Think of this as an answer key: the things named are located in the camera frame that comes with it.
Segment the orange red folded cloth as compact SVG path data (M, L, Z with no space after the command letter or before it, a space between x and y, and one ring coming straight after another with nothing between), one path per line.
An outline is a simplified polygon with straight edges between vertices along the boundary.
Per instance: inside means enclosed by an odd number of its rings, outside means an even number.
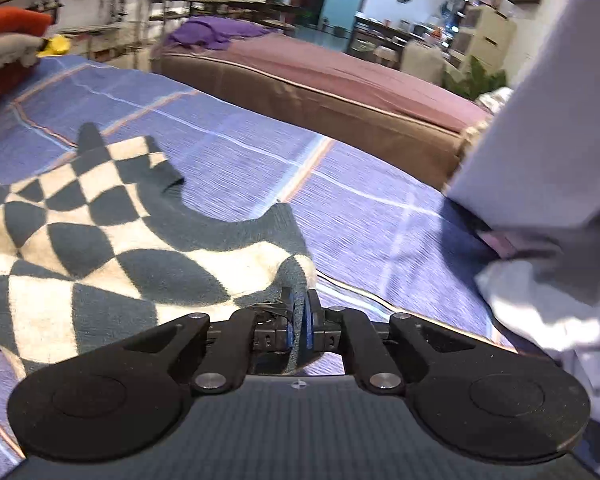
M42 37L53 23L50 15L6 6L0 8L0 34Z

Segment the yellow small object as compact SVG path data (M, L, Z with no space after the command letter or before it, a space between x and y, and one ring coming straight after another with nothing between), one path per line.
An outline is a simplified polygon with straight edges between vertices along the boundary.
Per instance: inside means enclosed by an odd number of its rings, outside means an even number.
M44 47L38 51L39 58L49 56L64 56L71 50L71 40L62 35L55 35L45 40Z

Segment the dark red buttoned garment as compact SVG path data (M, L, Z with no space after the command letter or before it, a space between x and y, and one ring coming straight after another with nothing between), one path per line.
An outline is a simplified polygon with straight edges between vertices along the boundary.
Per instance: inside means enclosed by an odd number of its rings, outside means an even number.
M12 92L16 87L29 79L36 65L23 66L19 61L9 63L0 68L0 99Z

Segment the beige drawer cabinet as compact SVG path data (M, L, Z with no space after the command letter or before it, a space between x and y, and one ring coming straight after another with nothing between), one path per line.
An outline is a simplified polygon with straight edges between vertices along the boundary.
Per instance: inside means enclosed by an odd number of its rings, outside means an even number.
M475 58L488 74L503 67L516 24L500 11L490 6L470 6L449 48L448 63L466 74Z

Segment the purple cloth on bed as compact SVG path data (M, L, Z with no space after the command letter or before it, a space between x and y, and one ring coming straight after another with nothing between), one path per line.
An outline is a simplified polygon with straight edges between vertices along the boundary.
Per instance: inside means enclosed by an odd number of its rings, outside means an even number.
M250 21L220 16L192 16L166 36L166 45L224 51L234 39L259 38L271 32L272 29Z

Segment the green cream checkered sweater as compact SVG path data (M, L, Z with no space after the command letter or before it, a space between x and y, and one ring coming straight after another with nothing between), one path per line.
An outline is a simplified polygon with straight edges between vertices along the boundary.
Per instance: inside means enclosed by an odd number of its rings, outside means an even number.
M0 183L0 350L18 378L192 312L225 321L291 296L316 270L291 208L228 222L184 205L150 136L82 126L73 159Z

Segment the blue plaid bed sheet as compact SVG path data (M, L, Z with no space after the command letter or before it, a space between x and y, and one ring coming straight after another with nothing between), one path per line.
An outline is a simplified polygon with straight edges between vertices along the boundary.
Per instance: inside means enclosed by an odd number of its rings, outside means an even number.
M287 204L324 306L385 322L409 310L506 348L475 276L494 259L467 214L406 172L328 136L278 122L139 70L43 58L0 99L0 183L76 156L82 126L106 143L150 136L184 177L185 206L222 221ZM6 419L18 378L0 350L0 477L22 459Z

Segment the white grey crumpled garment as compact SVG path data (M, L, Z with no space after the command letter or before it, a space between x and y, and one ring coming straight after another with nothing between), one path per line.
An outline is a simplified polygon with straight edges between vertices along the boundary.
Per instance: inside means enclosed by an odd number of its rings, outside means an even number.
M583 385L600 474L600 0L568 0L448 191L486 224L476 278L494 318Z

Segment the green potted plant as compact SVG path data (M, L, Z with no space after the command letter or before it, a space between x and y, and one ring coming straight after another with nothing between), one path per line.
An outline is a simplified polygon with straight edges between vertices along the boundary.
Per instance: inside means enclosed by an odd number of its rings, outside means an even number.
M469 101L479 96L507 86L505 70L497 70L489 74L478 58L469 58L469 72L460 79L455 79L449 72L443 75L442 87L449 92Z

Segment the beige dotted folded cloth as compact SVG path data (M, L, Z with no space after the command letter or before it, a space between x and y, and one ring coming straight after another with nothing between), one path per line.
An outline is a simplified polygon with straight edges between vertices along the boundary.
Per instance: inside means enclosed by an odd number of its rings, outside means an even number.
M44 46L45 40L38 36L15 32L0 34L0 69L15 62L23 67L33 66Z

